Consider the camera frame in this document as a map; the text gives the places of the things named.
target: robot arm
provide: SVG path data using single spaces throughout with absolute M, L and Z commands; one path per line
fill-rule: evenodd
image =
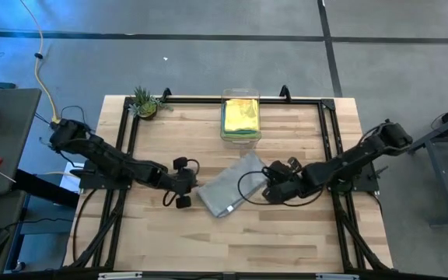
M 166 166 L 151 160 L 132 159 L 130 155 L 107 144 L 101 137 L 91 134 L 89 127 L 81 122 L 62 119 L 53 129 L 50 143 L 54 151 L 80 154 L 112 180 L 127 178 L 155 189 L 173 191 L 184 198 L 184 201 L 177 201 L 178 208 L 190 206 L 189 197 L 184 195 L 196 186 L 196 174 L 193 170 L 184 168 L 187 159 L 174 160 L 174 169 L 178 171 L 168 174 Z
M 278 184 L 270 184 L 263 196 L 272 204 L 281 204 L 296 196 L 305 198 L 320 191 L 324 186 L 336 186 L 350 181 L 360 174 L 366 164 L 381 155 L 398 156 L 412 143 L 412 138 L 396 123 L 386 120 L 369 130 L 357 145 L 327 162 L 311 163 L 301 169 L 302 178 L 289 177 Z M 287 166 L 279 162 L 270 168 L 284 173 Z

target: plastic container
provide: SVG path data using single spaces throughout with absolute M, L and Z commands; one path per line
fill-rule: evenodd
M 230 99 L 241 99 L 241 100 L 256 100 L 258 107 L 258 123 L 259 123 L 259 131 L 253 137 L 247 138 L 235 138 L 233 136 L 227 135 L 224 133 L 224 120 L 222 119 L 224 116 L 224 105 L 227 100 Z M 261 126 L 261 104 L 260 104 L 261 96 L 258 90 L 256 89 L 225 89 L 222 93 L 222 101 L 221 101 L 221 139 L 224 140 L 224 146 L 227 149 L 253 149 L 257 142 L 261 139 L 262 133 L 260 131 Z

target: wooden table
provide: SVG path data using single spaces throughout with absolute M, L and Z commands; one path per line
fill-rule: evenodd
M 111 145 L 117 138 L 124 98 L 105 96 L 101 110 L 96 132 Z M 335 103 L 346 150 L 361 137 L 359 117 L 354 99 L 338 98 Z M 198 180 L 203 184 L 239 159 L 239 149 L 223 147 L 218 104 L 174 104 L 173 108 L 173 112 L 160 111 L 153 121 L 140 122 L 136 159 L 155 160 L 166 166 L 172 166 L 172 161 L 180 156 L 197 159 L 201 164 Z M 266 164 L 277 159 L 285 162 L 291 156 L 302 164 L 325 160 L 315 106 L 261 105 L 261 130 L 263 136 L 255 151 Z M 124 147 L 128 136 L 126 133 Z M 85 206 L 77 232 L 78 254 L 98 230 L 105 193 L 97 191 Z M 342 271 L 333 204 L 327 192 L 315 203 L 300 208 L 244 203 L 221 219 L 210 214 L 196 191 L 191 193 L 193 205 L 184 210 L 163 207 L 163 195 L 164 191 L 133 184 L 124 209 L 115 270 Z M 84 197 L 81 196 L 79 207 Z M 252 199 L 264 201 L 260 192 Z M 354 202 L 362 236 L 380 260 L 391 267 L 377 203 L 364 193 L 354 193 Z M 107 258 L 109 241 L 108 236 L 102 263 Z M 355 264 L 353 242 L 349 240 L 348 245 Z M 65 264 L 71 262 L 72 238 Z

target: grey towel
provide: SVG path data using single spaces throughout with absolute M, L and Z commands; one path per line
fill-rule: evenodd
M 260 171 L 262 167 L 264 163 L 251 151 L 222 171 L 214 180 L 198 188 L 198 195 L 215 217 L 224 217 L 244 202 L 238 192 L 239 178 L 246 172 Z M 266 179 L 262 173 L 246 175 L 240 182 L 240 190 L 248 198 L 265 184 Z

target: yellow cable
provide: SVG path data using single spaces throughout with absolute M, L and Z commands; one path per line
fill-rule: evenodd
M 77 177 L 76 175 L 74 175 L 72 173 L 66 173 L 66 172 L 61 172 L 61 171 L 48 172 L 48 173 L 45 173 L 44 175 L 51 175 L 51 174 L 61 174 L 61 175 L 75 177 L 77 179 L 80 179 L 79 177 Z
M 27 10 L 27 12 L 29 12 L 30 16 L 32 16 L 32 19 L 34 20 L 34 23 L 36 23 L 37 29 L 39 30 L 39 36 L 40 36 L 40 46 L 39 46 L 39 51 L 37 52 L 38 54 L 42 55 L 42 51 L 43 51 L 43 45 L 44 45 L 44 37 L 43 37 L 43 30 L 40 28 L 39 23 L 37 22 L 36 17 L 34 16 L 34 14 L 30 11 L 29 7 L 27 7 L 27 5 L 25 5 L 25 3 L 23 2 L 23 0 L 20 0 L 20 2 L 22 3 L 22 5 L 25 7 L 25 9 Z M 53 98 L 51 98 L 51 94 L 50 92 L 47 90 L 46 86 L 44 85 L 43 81 L 41 81 L 40 77 L 39 77 L 39 58 L 36 58 L 36 64 L 34 66 L 34 75 L 36 76 L 36 80 L 39 82 L 40 87 L 43 88 L 44 92 L 47 94 L 47 98 L 50 100 L 51 103 L 51 107 L 53 108 L 53 117 L 51 118 L 51 121 L 53 121 L 54 123 L 58 123 L 60 121 L 60 119 L 58 118 L 58 114 L 56 111 L 56 106 L 54 105 L 53 102 Z

